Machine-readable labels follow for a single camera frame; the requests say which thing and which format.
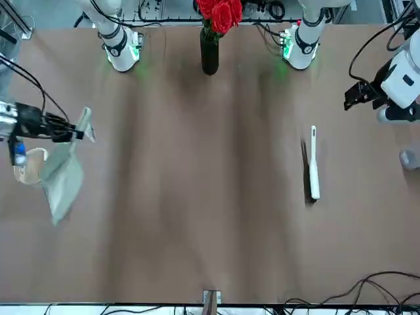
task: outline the metal frame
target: metal frame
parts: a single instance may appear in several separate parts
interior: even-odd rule
[[[16,8],[8,0],[0,0],[0,9],[5,11],[13,22],[22,30],[22,39],[30,39],[32,28],[29,27]]]

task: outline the white handle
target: white handle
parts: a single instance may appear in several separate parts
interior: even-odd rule
[[[316,127],[312,126],[310,128],[310,158],[315,160],[316,159]]]

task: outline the metal bracket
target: metal bracket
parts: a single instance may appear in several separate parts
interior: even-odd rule
[[[27,40],[31,39],[33,28],[29,28],[29,29],[30,29],[30,31],[28,33],[22,33],[21,39],[23,41],[27,41]]]
[[[203,291],[203,304],[207,302],[210,293],[216,293],[217,304],[222,304],[222,293],[220,291],[215,290],[204,290]]]

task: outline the white stick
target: white stick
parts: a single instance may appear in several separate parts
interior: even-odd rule
[[[318,178],[318,165],[316,163],[316,127],[310,129],[310,162],[309,162],[309,178],[310,178],[310,195],[312,199],[320,199],[320,183]]]

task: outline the green light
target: green light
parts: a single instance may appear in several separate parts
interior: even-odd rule
[[[289,59],[290,58],[290,54],[291,54],[292,49],[293,49],[293,42],[290,41],[288,43],[288,45],[286,45],[286,47],[284,47],[283,57],[285,59]]]
[[[135,48],[133,46],[129,46],[131,55],[133,56],[133,59],[138,59],[139,53],[138,53],[138,48]]]

